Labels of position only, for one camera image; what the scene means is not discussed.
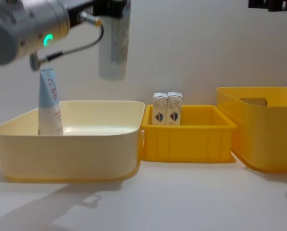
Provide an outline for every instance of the yellow plastic crate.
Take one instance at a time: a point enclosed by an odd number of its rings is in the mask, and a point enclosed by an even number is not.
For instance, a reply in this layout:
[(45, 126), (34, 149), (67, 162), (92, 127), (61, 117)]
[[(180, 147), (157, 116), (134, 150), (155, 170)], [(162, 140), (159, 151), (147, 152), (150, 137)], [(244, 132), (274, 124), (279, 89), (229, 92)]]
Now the yellow plastic crate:
[(218, 88), (217, 99), (237, 124), (233, 152), (251, 168), (287, 172), (287, 88)]
[(184, 105), (180, 126), (152, 125), (146, 107), (141, 159), (155, 162), (232, 163), (231, 138), (236, 125), (212, 105)]

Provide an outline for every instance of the black cable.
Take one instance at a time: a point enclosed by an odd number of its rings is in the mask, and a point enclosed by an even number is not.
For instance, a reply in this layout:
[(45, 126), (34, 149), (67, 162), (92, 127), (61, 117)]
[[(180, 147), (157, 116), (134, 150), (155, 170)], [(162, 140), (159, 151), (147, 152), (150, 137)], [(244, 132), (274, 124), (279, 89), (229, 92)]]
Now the black cable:
[(103, 38), (103, 36), (104, 36), (104, 26), (101, 24), (101, 25), (100, 25), (100, 36), (99, 36), (99, 38), (98, 38), (96, 41), (94, 41), (94, 42), (92, 42), (92, 43), (89, 43), (89, 44), (87, 44), (87, 45), (78, 47), (78, 48), (74, 48), (74, 49), (68, 50), (68, 51), (59, 51), (59, 52), (57, 52), (57, 53), (47, 55), (47, 56), (45, 57), (45, 60), (49, 62), (49, 61), (52, 61), (52, 60), (54, 60), (54, 59), (57, 59), (57, 58), (59, 58), (59, 57), (61, 57), (61, 56), (68, 55), (68, 54), (72, 54), (72, 53), (76, 53), (76, 52), (79, 52), (79, 51), (83, 51), (83, 50), (85, 50), (85, 49), (88, 49), (88, 48), (90, 48), (90, 47), (93, 47), (93, 46), (95, 46), (95, 45)]

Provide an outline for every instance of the black bracket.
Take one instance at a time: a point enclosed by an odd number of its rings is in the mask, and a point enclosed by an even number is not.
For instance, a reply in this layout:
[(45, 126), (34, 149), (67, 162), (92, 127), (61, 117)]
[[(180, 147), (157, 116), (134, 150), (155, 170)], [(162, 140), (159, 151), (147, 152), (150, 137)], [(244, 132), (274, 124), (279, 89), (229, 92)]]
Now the black bracket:
[(248, 8), (268, 9), (270, 12), (287, 11), (287, 0), (249, 0)]

